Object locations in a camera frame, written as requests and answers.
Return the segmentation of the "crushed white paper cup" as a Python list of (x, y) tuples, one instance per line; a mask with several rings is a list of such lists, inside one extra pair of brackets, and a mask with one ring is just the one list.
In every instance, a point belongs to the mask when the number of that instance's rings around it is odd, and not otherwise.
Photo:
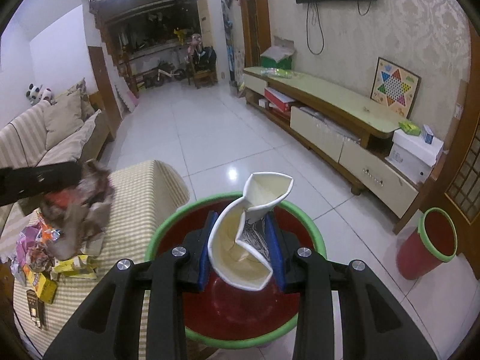
[(294, 179), (277, 172), (255, 172), (242, 195), (220, 213), (208, 238), (211, 267), (228, 285), (258, 292), (273, 275), (267, 242), (267, 214), (291, 192)]

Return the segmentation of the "brown paper trash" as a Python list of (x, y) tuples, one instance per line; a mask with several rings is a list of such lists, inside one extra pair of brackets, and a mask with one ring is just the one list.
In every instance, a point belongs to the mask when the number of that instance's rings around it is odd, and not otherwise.
[(56, 240), (45, 242), (50, 256), (68, 260), (106, 228), (115, 197), (110, 174), (109, 169), (91, 159), (82, 164), (82, 178), (77, 186), (42, 196), (43, 219), (59, 231)]

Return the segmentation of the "dark brown cigarette pack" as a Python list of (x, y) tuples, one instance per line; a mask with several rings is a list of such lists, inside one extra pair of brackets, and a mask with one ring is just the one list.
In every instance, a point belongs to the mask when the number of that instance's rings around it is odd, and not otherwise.
[(45, 307), (43, 301), (38, 298), (35, 291), (32, 289), (26, 291), (26, 296), (30, 319), (34, 322), (37, 328), (45, 330), (47, 326), (45, 322)]

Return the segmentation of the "red bin green rim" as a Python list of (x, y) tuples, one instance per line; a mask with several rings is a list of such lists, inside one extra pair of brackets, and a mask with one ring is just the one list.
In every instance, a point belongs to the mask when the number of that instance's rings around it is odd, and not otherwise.
[(418, 220), (416, 230), (400, 246), (396, 266), (406, 280), (414, 281), (443, 263), (458, 247), (456, 227), (443, 209), (432, 207)]
[[(145, 259), (179, 246), (189, 233), (203, 227), (210, 212), (221, 213), (239, 196), (238, 192), (220, 193), (183, 206), (155, 231)], [(297, 205), (283, 201), (273, 213), (278, 228), (298, 240), (289, 249), (291, 266), (298, 274), (285, 291), (271, 279), (263, 290), (248, 292), (228, 285), (212, 272), (203, 291), (181, 295), (187, 338), (218, 349), (240, 350), (266, 345), (296, 327), (307, 285), (306, 267), (297, 250), (307, 247), (326, 255), (325, 242), (313, 220)]]

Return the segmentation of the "beige sofa cushion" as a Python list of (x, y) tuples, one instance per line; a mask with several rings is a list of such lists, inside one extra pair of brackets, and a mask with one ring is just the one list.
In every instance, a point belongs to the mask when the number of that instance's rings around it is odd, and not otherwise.
[(55, 105), (50, 105), (43, 111), (43, 117), (46, 150), (50, 150), (83, 126), (80, 94), (76, 91), (61, 96)]

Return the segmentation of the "striped beige sofa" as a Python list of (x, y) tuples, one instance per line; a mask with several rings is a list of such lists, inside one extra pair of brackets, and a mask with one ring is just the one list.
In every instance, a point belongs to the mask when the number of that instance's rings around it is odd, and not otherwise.
[(1, 129), (1, 214), (14, 203), (80, 180), (80, 163), (97, 158), (110, 134), (105, 113), (78, 91), (41, 100)]

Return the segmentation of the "panda plush toy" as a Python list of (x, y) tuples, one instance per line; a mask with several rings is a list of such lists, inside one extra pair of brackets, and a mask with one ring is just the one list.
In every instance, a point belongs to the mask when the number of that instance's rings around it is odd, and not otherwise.
[(35, 84), (30, 84), (25, 96), (31, 106), (38, 104), (41, 100), (46, 100), (50, 105), (55, 104), (52, 90), (43, 85), (36, 86)]

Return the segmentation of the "yellow snack box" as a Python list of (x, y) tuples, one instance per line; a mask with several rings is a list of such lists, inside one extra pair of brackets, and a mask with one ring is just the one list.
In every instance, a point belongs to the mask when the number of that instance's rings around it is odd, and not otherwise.
[(44, 273), (32, 271), (27, 264), (23, 266), (23, 272), (37, 297), (51, 305), (54, 302), (58, 284)]

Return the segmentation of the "long yellow TV cabinet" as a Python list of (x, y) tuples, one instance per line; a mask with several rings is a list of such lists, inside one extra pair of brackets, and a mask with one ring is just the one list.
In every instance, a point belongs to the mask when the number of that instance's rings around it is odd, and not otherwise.
[[(398, 218), (400, 233), (416, 209), (419, 186), (386, 161), (400, 118), (373, 100), (329, 81), (295, 72), (267, 76), (261, 67), (244, 70), (248, 105), (326, 161), (360, 195), (369, 190)], [(287, 113), (264, 97), (273, 88), (296, 101)]]

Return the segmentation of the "red flat box in cabinet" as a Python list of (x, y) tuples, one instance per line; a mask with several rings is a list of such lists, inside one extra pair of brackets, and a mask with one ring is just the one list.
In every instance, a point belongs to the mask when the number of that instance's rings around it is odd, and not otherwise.
[(296, 103), (291, 97), (270, 87), (264, 89), (264, 97), (283, 113), (289, 112), (290, 108)]

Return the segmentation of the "white balance bike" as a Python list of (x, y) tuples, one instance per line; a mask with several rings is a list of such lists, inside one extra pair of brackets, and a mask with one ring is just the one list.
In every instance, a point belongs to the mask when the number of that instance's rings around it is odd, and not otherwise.
[(178, 68), (178, 69), (166, 71), (161, 67), (158, 67), (154, 75), (154, 85), (162, 86), (166, 79), (180, 81), (180, 80), (184, 80), (185, 77), (186, 77), (186, 72), (184, 69)]

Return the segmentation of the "white cardboard box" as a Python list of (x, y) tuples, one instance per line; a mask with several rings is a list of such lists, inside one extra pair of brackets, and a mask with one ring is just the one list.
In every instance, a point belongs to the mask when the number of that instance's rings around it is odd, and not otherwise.
[(422, 136), (412, 136), (397, 129), (392, 139), (391, 152), (385, 158), (414, 184), (424, 183), (437, 164), (444, 142), (433, 137), (431, 144)]

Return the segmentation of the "wooden chair with bag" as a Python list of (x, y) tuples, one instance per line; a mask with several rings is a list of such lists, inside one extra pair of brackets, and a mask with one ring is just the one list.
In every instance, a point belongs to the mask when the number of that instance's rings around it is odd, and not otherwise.
[(216, 52), (210, 46), (189, 49), (189, 63), (195, 88), (199, 89), (203, 81), (212, 86), (218, 82), (216, 74)]

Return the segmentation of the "green and white open box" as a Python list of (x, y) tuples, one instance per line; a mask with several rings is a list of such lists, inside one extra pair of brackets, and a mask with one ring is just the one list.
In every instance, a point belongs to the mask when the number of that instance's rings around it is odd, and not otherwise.
[(291, 70), (295, 43), (275, 36), (272, 45), (260, 55), (260, 63), (263, 68), (280, 68)]

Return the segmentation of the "chinese checkers board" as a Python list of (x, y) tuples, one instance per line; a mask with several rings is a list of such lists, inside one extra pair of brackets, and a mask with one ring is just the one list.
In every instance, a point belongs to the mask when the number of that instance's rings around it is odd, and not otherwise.
[(408, 118), (422, 82), (421, 77), (391, 61), (378, 58), (370, 98)]

